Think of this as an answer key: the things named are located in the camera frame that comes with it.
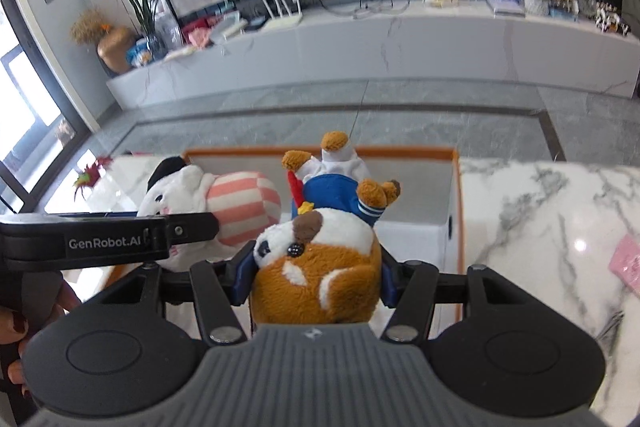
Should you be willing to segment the white plush with striped hat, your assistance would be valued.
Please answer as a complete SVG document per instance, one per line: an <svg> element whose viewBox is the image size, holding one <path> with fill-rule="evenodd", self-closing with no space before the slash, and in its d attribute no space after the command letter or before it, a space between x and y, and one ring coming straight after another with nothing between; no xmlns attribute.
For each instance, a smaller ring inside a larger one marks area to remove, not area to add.
<svg viewBox="0 0 640 427"><path fill-rule="evenodd" d="M131 212L139 216L208 211L218 222L209 241L172 246L160 266L186 272L201 260L232 257L247 242L281 219L277 187L263 173L235 170L211 173L180 156L122 155L99 169L92 187L77 187L78 176L66 182L65 198L50 213Z"/></svg>

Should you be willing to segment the brown white plush dog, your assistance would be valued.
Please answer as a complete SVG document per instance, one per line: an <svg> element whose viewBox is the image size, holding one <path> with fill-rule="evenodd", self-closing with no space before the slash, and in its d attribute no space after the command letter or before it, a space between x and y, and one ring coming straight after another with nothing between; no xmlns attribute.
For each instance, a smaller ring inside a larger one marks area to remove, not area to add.
<svg viewBox="0 0 640 427"><path fill-rule="evenodd" d="M282 158L292 217L256 239L256 325L367 323L378 305L382 248L374 226L401 186L372 179L343 131L323 135L320 147L320 156L289 150Z"/></svg>

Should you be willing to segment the large orange storage box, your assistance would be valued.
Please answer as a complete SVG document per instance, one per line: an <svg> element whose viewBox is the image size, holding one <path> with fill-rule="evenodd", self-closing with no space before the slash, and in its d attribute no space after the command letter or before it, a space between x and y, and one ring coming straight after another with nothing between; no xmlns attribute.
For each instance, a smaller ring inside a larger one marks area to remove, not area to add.
<svg viewBox="0 0 640 427"><path fill-rule="evenodd" d="M288 220L292 195L281 165L289 145L200 147L182 157L215 174L260 171L280 194L282 219ZM458 153L432 146L365 145L357 148L375 180L400 182L397 202L376 222L386 251L399 263L426 262L439 270L459 273L464 260L463 212Z"/></svg>

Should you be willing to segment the red green feather toy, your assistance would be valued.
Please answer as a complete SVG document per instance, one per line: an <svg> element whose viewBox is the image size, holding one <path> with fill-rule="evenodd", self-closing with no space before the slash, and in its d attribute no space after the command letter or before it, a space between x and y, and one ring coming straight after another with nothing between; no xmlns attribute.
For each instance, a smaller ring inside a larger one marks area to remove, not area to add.
<svg viewBox="0 0 640 427"><path fill-rule="evenodd" d="M98 156L92 164L87 165L78 173L74 182L74 197L84 195L85 188L93 188L101 179L101 171L110 168L113 158L111 156Z"/></svg>

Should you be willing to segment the gold round vase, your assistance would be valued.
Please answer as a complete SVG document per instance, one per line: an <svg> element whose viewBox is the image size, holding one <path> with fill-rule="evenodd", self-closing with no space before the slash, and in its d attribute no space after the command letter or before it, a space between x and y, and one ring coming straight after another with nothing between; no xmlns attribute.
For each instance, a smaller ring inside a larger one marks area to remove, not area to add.
<svg viewBox="0 0 640 427"><path fill-rule="evenodd" d="M100 59L118 75L125 74L131 69L126 59L129 49L136 43L136 35L126 26L112 27L101 38L96 47Z"/></svg>

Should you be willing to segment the pink card packet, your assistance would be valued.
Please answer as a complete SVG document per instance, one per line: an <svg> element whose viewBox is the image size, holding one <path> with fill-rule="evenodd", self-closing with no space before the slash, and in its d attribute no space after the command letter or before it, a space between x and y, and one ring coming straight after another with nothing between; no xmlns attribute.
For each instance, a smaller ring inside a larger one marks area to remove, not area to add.
<svg viewBox="0 0 640 427"><path fill-rule="evenodd" d="M640 246L632 235L625 235L617 244L608 264L616 275L637 297L640 296Z"/></svg>

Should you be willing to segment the green potted plant left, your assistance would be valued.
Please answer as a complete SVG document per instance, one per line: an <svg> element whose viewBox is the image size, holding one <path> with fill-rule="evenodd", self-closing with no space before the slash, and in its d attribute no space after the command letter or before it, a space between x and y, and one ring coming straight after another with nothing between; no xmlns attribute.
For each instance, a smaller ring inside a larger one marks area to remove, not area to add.
<svg viewBox="0 0 640 427"><path fill-rule="evenodd" d="M153 61L164 58L167 54L165 43L156 30L156 13L160 0L128 0L134 9L142 36L148 45Z"/></svg>

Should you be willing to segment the white marble tv cabinet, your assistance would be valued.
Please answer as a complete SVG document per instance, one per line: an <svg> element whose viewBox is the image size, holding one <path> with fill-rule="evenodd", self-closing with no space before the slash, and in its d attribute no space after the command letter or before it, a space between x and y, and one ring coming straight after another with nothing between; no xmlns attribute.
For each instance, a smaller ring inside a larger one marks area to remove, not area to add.
<svg viewBox="0 0 640 427"><path fill-rule="evenodd" d="M321 81L461 79L629 98L639 41L588 22L497 16L482 2L354 20L310 10L293 28L241 34L108 80L123 109L232 90Z"/></svg>

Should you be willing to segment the white wifi router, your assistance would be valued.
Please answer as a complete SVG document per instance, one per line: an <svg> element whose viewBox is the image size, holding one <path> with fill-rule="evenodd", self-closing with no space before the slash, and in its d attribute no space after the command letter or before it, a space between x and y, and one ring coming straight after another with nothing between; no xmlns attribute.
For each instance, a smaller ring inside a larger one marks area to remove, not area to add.
<svg viewBox="0 0 640 427"><path fill-rule="evenodd" d="M300 0L262 0L262 5L267 10L268 17L263 32L290 29L298 26L303 20L303 10Z"/></svg>

